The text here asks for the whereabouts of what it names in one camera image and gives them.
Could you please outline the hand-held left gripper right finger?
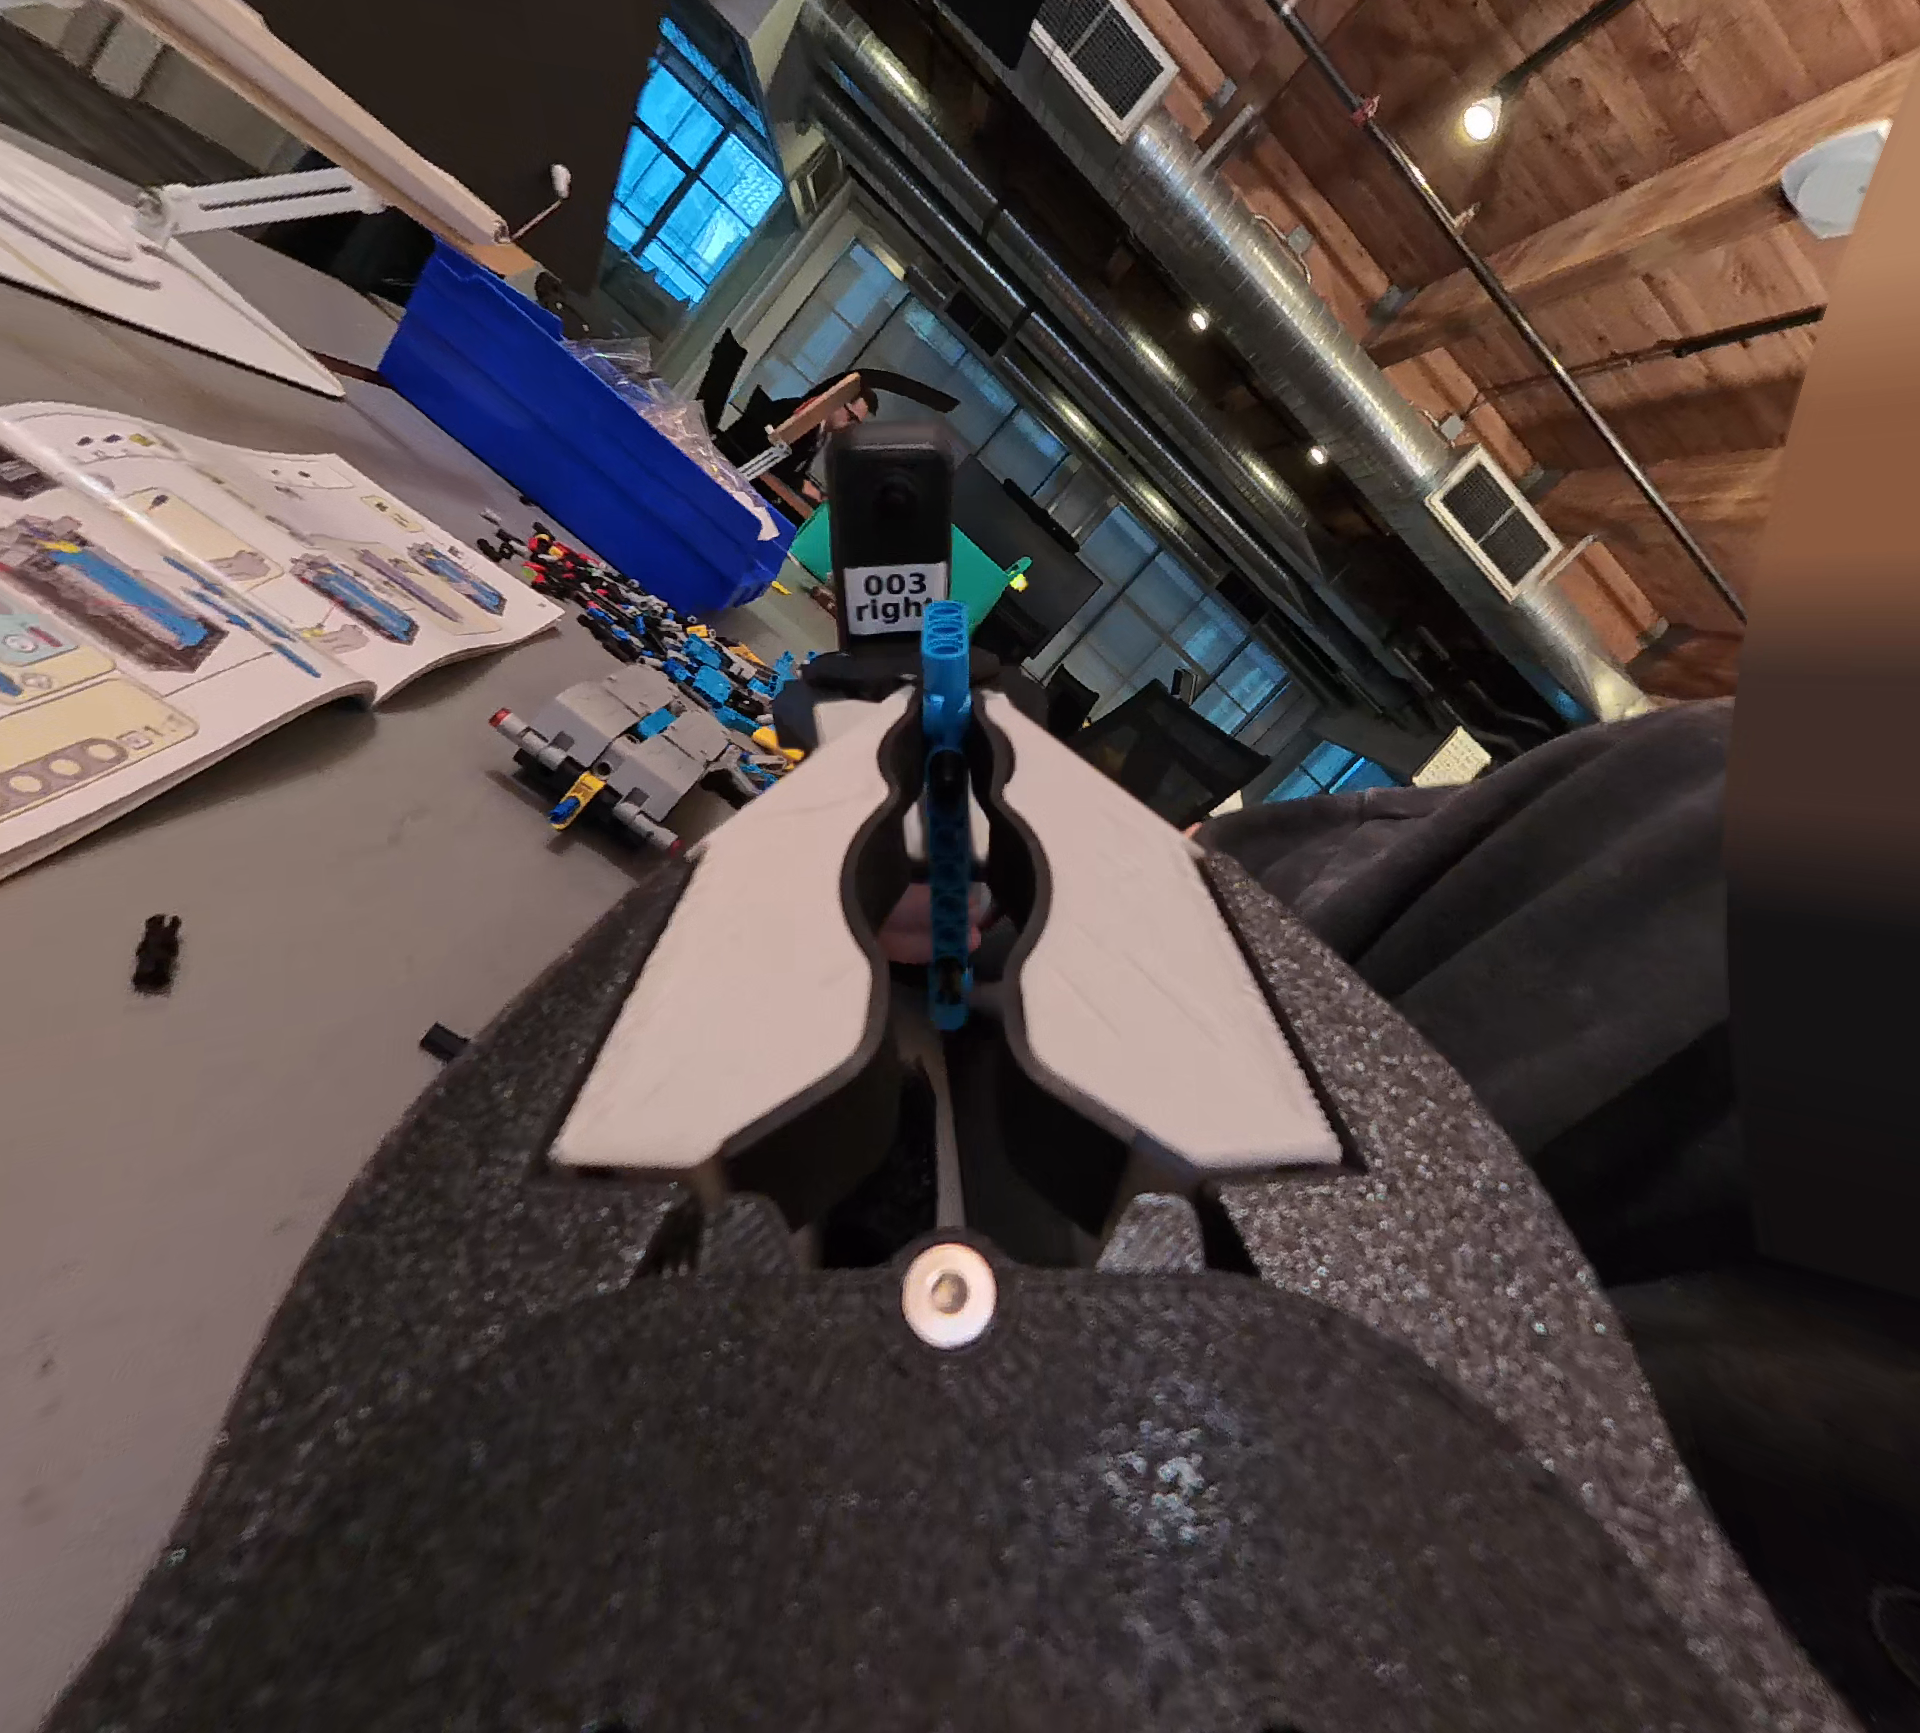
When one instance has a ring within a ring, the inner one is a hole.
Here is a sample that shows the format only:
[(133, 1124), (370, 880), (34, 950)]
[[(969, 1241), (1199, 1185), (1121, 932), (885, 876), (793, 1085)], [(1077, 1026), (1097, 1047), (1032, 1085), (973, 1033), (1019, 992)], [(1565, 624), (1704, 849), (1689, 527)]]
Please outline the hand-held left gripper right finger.
[(1194, 845), (1029, 721), (974, 700), (986, 885), (1019, 1071), (1187, 1179), (1333, 1167), (1340, 1140)]

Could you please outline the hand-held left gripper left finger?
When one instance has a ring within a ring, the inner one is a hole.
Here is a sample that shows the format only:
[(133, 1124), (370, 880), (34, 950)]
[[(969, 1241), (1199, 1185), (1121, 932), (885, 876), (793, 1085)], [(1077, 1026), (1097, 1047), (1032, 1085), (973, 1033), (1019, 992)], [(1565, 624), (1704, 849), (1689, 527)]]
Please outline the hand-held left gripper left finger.
[(713, 831), (549, 1147), (568, 1174), (854, 1186), (899, 1124), (879, 928), (911, 883), (918, 698), (828, 738)]

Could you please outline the blue perforated building beam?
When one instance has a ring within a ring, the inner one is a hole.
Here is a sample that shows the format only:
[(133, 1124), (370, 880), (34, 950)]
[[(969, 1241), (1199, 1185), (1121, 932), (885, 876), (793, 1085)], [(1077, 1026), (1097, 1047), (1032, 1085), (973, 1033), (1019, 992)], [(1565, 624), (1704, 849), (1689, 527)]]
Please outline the blue perforated building beam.
[(932, 901), (932, 960), (925, 966), (928, 1018), (939, 1034), (963, 1030), (973, 1005), (973, 953), (967, 950), (967, 894), (973, 888), (973, 770), (960, 805), (932, 805), (925, 764), (932, 752), (969, 755), (973, 739), (973, 635), (967, 608), (935, 600), (925, 610), (918, 652), (918, 731), (925, 883)]

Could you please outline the person's right hand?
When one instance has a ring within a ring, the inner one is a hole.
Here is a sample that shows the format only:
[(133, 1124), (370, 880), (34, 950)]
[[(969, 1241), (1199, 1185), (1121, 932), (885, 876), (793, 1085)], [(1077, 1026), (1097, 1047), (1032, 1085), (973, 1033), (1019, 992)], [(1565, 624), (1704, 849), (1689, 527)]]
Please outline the person's right hand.
[[(993, 919), (993, 894), (984, 883), (967, 894), (967, 950), (979, 950), (984, 925)], [(925, 967), (932, 960), (932, 901), (928, 883), (911, 883), (879, 925), (879, 950), (890, 966)]]

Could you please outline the wooden laptop stand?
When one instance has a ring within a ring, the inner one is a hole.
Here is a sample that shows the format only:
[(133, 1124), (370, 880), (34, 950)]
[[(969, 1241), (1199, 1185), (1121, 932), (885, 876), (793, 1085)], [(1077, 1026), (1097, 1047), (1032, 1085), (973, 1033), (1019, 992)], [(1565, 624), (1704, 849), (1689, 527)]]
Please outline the wooden laptop stand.
[(758, 484), (776, 469), (817, 449), (817, 441), (831, 427), (854, 424), (870, 414), (869, 382), (862, 372), (845, 372), (797, 400), (761, 403), (741, 414), (741, 423), (758, 430), (752, 454), (736, 466), (741, 484)]

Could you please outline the teal felt bag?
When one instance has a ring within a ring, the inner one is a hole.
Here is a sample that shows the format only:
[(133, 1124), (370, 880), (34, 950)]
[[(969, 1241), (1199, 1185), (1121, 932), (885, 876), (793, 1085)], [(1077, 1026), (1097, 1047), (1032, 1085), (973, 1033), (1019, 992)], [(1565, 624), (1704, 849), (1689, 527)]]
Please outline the teal felt bag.
[[(1008, 589), (1024, 591), (1029, 558), (1017, 558), (1008, 567), (996, 562), (960, 527), (951, 528), (951, 600), (967, 608), (967, 627), (974, 635), (986, 617), (996, 612), (997, 601)], [(790, 542), (790, 559), (810, 572), (824, 589), (831, 589), (831, 524), (828, 507), (820, 504), (800, 527)]]

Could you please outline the large black display screen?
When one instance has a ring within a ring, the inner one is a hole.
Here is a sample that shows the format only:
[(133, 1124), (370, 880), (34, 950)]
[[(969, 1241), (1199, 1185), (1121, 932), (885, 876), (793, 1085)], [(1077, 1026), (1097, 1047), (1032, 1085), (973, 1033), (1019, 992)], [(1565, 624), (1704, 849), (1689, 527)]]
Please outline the large black display screen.
[(979, 624), (979, 643), (1000, 660), (1036, 655), (1098, 591), (1098, 577), (1077, 558), (1077, 542), (1012, 482), (996, 479), (979, 456), (952, 473), (952, 521), (982, 548), (993, 573), (1027, 559), (1027, 586), (1004, 586)]

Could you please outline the black mesh office chair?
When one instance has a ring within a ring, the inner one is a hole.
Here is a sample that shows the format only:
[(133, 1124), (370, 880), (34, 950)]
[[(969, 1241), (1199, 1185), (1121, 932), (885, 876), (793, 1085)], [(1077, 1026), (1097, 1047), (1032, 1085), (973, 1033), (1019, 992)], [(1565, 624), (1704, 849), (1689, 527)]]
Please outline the black mesh office chair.
[(1268, 769), (1260, 752), (1220, 731), (1160, 681), (1146, 681), (1086, 722), (1067, 745), (1178, 831), (1197, 828)]

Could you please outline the pile of small building pieces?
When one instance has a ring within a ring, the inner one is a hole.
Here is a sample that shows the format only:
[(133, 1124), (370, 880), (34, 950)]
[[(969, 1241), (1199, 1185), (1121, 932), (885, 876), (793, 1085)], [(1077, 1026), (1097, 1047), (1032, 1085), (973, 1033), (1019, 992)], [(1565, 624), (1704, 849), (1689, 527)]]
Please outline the pile of small building pieces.
[(588, 638), (610, 655), (612, 672), (629, 663), (662, 672), (696, 694), (729, 729), (747, 738), (755, 755), (785, 760), (778, 778), (795, 769), (800, 752), (785, 752), (772, 738), (772, 698), (795, 676), (790, 652), (764, 663), (750, 649), (713, 635), (702, 621), (679, 620), (661, 596), (640, 591), (582, 548), (564, 546), (546, 527), (530, 527), (530, 534), (520, 539), (499, 517), (488, 514), (488, 524), (491, 537), (477, 539), (476, 548), (568, 608)]

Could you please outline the grey black motor block assembly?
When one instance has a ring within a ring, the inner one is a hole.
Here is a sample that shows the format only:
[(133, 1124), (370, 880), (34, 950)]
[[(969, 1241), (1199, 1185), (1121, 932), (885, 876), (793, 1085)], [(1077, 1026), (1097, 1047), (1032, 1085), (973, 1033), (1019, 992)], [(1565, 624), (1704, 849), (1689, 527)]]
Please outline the grey black motor block assembly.
[(691, 791), (747, 805), (785, 770), (785, 760), (755, 755), (696, 694), (646, 663), (573, 684), (533, 721), (497, 708), (488, 725), (511, 745), (518, 770), (554, 791), (550, 833), (599, 825), (661, 854), (684, 849), (669, 814)]

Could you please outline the blue plastic bin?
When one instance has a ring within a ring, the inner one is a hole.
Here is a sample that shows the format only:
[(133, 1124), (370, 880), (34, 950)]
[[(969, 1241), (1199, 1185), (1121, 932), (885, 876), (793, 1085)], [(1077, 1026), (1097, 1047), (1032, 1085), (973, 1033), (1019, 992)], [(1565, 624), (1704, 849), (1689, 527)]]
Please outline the blue plastic bin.
[(561, 324), (435, 243), (381, 352), (414, 409), (610, 567), (677, 610), (755, 601), (793, 528), (669, 441), (561, 340)]

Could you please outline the white ceiling air vent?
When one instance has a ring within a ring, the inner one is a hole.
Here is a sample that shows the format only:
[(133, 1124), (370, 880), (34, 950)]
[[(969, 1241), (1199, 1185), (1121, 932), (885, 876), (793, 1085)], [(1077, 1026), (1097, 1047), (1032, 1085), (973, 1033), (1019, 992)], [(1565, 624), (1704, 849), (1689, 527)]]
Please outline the white ceiling air vent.
[(1119, 147), (1164, 106), (1178, 77), (1178, 61), (1128, 0), (1043, 0), (1032, 41)]
[(1426, 507), (1506, 601), (1552, 579), (1563, 559), (1563, 539), (1486, 449), (1465, 454)]

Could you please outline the open instruction booklet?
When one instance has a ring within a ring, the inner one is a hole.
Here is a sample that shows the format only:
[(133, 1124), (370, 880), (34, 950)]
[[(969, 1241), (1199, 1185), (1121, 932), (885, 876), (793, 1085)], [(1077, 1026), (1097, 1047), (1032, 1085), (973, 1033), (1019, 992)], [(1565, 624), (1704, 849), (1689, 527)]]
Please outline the open instruction booklet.
[(558, 610), (334, 454), (2, 409), (2, 878)]

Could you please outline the white wooden-top laptop stand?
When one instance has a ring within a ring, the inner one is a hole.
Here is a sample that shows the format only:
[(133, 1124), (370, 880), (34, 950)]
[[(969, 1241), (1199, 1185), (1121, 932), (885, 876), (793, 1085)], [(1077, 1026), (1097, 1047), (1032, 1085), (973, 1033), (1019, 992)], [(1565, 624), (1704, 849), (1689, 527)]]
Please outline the white wooden-top laptop stand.
[[(57, 0), (2, 0), (5, 8)], [(193, 250), (189, 235), (346, 210), (404, 210), (481, 268), (530, 289), (537, 261), (466, 186), (424, 160), (298, 55), (244, 0), (106, 0), (230, 92), (300, 136), (325, 169), (121, 199), (2, 143), (2, 282), (189, 345), (322, 400), (343, 382)]]

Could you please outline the white ceiling dome device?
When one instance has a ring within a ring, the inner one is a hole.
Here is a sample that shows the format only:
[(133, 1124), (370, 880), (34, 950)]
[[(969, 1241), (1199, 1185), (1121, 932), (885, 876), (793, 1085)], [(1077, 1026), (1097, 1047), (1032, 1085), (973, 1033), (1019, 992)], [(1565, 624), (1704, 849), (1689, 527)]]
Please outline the white ceiling dome device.
[(1856, 231), (1890, 133), (1890, 115), (1861, 120), (1811, 143), (1783, 165), (1780, 193), (1800, 227), (1821, 243)]

